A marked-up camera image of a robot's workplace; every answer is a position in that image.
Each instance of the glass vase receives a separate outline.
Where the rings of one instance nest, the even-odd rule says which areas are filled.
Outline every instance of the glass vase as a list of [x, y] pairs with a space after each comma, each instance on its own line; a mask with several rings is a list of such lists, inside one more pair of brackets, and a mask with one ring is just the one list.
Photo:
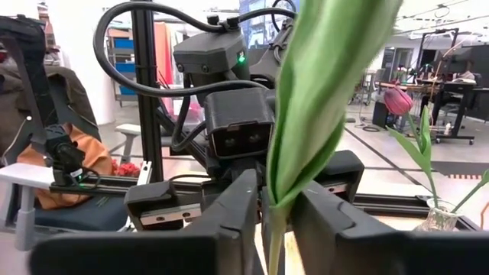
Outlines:
[[414, 231], [453, 231], [461, 216], [459, 212], [452, 213], [455, 208], [450, 202], [438, 199], [438, 208], [435, 207], [435, 200], [428, 199], [426, 202], [429, 207], [428, 217], [421, 224], [414, 228]]

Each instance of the metal pole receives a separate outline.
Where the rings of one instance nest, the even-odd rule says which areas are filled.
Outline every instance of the metal pole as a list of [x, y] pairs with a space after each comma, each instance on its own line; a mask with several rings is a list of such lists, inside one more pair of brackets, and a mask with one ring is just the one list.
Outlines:
[[[458, 28], [454, 28], [454, 29], [451, 29], [451, 30], [447, 30], [447, 32], [450, 32], [450, 31], [455, 31], [455, 33], [453, 34], [453, 38], [452, 38], [452, 44], [450, 45], [450, 49], [452, 49], [456, 44], [457, 44], [457, 37], [458, 37]], [[450, 65], [452, 64], [452, 55], [449, 54], [448, 56], [448, 63], [446, 64], [446, 68], [444, 70], [444, 74], [445, 74], [445, 78], [448, 78], [449, 77], [449, 73], [450, 73]]]
[[[158, 88], [153, 12], [132, 11], [131, 18], [136, 80], [142, 85]], [[164, 180], [160, 125], [156, 120], [156, 109], [159, 106], [159, 100], [158, 98], [138, 95], [143, 158], [153, 164], [153, 173], [150, 178], [153, 183]]]
[[423, 56], [423, 45], [425, 43], [425, 37], [426, 37], [426, 34], [423, 34], [423, 36], [421, 37], [421, 44], [419, 45], [419, 53], [418, 53], [418, 59], [416, 60], [416, 70], [419, 70], [419, 68], [421, 67], [421, 58]]

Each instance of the black box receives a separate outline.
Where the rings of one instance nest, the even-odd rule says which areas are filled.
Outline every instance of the black box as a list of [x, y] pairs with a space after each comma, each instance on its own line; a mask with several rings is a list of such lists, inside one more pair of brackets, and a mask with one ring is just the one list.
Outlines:
[[214, 92], [206, 97], [209, 144], [225, 160], [266, 154], [275, 125], [265, 89]]

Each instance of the floor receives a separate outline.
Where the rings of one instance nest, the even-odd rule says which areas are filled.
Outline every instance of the floor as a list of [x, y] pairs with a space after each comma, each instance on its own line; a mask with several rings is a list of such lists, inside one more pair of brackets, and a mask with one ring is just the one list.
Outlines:
[[[407, 153], [400, 145], [388, 134], [387, 131], [366, 132], [359, 127], [359, 117], [366, 117], [368, 121], [372, 116], [372, 106], [363, 107], [359, 115], [358, 105], [348, 107], [347, 116], [355, 118], [355, 123], [346, 125], [338, 150], [352, 150], [357, 154], [366, 166], [361, 180], [362, 189], [376, 189], [383, 186], [386, 188], [399, 185], [421, 185], [429, 189], [428, 181], [419, 167], [409, 158]], [[115, 133], [115, 126], [124, 123], [138, 123], [138, 107], [135, 103], [125, 103], [124, 107], [119, 108], [116, 114], [117, 122], [113, 125], [100, 127], [103, 143], [107, 148], [112, 149], [114, 158], [119, 158], [123, 148], [124, 136]], [[465, 133], [473, 133], [476, 136], [474, 145], [469, 146], [467, 141], [446, 141], [435, 144], [432, 148], [432, 160], [434, 161], [458, 161], [458, 162], [479, 162], [488, 163], [486, 154], [489, 150], [489, 123], [483, 124], [480, 121], [471, 119], [464, 120]], [[167, 149], [164, 152], [164, 175], [165, 178], [176, 174], [188, 173], [189, 171], [201, 171], [204, 169], [189, 157], [169, 157]], [[134, 141], [132, 150], [133, 163], [140, 163], [142, 158], [141, 139]], [[457, 180], [443, 176], [440, 173], [433, 174], [436, 189], [439, 196], [452, 203], [459, 202], [477, 183], [477, 180]], [[379, 192], [391, 193], [394, 190], [380, 190]], [[3, 187], [0, 185], [0, 200], [2, 200]], [[481, 221], [480, 212], [485, 204], [489, 202], [489, 186], [483, 187], [476, 193], [464, 206], [463, 211], [474, 223]], [[26, 274], [24, 259], [26, 253], [18, 252], [13, 248], [13, 236], [0, 233], [0, 275], [3, 274]]]

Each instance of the red fabric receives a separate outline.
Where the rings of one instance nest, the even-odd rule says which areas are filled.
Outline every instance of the red fabric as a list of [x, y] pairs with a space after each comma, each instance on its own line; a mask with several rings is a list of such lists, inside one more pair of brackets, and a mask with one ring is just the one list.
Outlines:
[[119, 166], [115, 160], [112, 160], [112, 169], [116, 176], [139, 177], [141, 172], [141, 169], [133, 163], [123, 163]]
[[163, 22], [154, 23], [154, 43], [158, 77], [162, 75], [167, 84], [173, 84], [171, 30]]
[[7, 53], [0, 53], [0, 63], [3, 63], [7, 59]]

